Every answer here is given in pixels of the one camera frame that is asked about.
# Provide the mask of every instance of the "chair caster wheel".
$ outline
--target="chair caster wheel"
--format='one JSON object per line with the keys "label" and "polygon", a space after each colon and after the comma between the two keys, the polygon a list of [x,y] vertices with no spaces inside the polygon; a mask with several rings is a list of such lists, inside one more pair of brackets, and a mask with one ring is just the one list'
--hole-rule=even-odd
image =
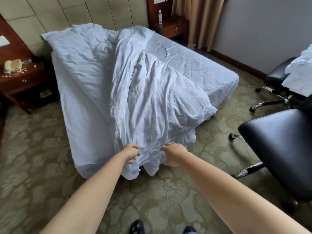
{"label": "chair caster wheel", "polygon": [[233,134],[233,133],[229,134],[229,140],[234,140],[235,139],[235,137],[233,137],[233,135],[235,135],[235,134]]}
{"label": "chair caster wheel", "polygon": [[297,211],[298,206],[292,203],[282,202],[282,208],[286,213],[292,214]]}

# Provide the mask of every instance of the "person's left arm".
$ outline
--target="person's left arm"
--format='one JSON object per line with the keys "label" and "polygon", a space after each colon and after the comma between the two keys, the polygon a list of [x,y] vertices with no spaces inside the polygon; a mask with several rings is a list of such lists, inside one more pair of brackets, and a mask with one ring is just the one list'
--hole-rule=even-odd
{"label": "person's left arm", "polygon": [[137,155],[137,145],[126,145],[70,197],[41,233],[95,233],[123,166]]}

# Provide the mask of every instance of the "hand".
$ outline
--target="hand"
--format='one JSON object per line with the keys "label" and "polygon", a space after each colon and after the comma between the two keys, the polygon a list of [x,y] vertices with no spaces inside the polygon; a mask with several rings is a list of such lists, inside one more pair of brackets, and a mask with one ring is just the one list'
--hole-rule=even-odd
{"label": "hand", "polygon": [[164,162],[164,165],[176,167],[178,166],[178,158],[183,154],[188,153],[188,150],[181,144],[171,142],[166,143],[165,146],[160,148],[161,151],[164,151],[167,156],[167,160]]}
{"label": "hand", "polygon": [[140,156],[140,151],[138,150],[138,146],[135,144],[127,144],[119,153],[119,156],[121,156],[124,159],[124,164],[132,164],[133,159],[136,160],[136,156]]}

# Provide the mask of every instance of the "patterned carpet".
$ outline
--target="patterned carpet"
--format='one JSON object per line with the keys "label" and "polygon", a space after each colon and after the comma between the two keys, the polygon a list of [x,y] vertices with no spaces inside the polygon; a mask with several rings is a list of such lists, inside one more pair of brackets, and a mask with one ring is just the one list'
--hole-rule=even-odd
{"label": "patterned carpet", "polygon": [[[189,150],[227,173],[237,173],[258,159],[243,141],[230,143],[228,134],[237,133],[247,120],[285,108],[264,107],[250,114],[250,106],[275,96],[255,93],[261,80],[202,54],[235,71],[240,81],[225,107],[196,129],[197,141]],[[84,182],[74,168],[60,102],[32,115],[11,107],[0,159],[0,233],[39,233]],[[265,169],[241,181],[277,206],[290,198]],[[311,213],[311,206],[305,205],[294,218],[312,230]],[[179,168],[161,166],[153,177],[142,171],[133,181],[120,178],[98,233],[128,233],[137,218],[147,233],[180,233],[185,225],[201,234],[230,233]]]}

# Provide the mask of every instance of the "drawer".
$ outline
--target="drawer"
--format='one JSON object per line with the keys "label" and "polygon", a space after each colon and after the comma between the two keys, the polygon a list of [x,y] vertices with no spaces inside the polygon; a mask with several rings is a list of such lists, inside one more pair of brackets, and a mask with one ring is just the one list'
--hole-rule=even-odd
{"label": "drawer", "polygon": [[172,38],[174,36],[185,34],[188,31],[188,25],[186,23],[172,25],[163,29],[163,36],[166,38]]}
{"label": "drawer", "polygon": [[37,70],[2,82],[0,84],[0,91],[4,94],[15,94],[45,81],[48,81],[48,76],[46,75],[45,70]]}

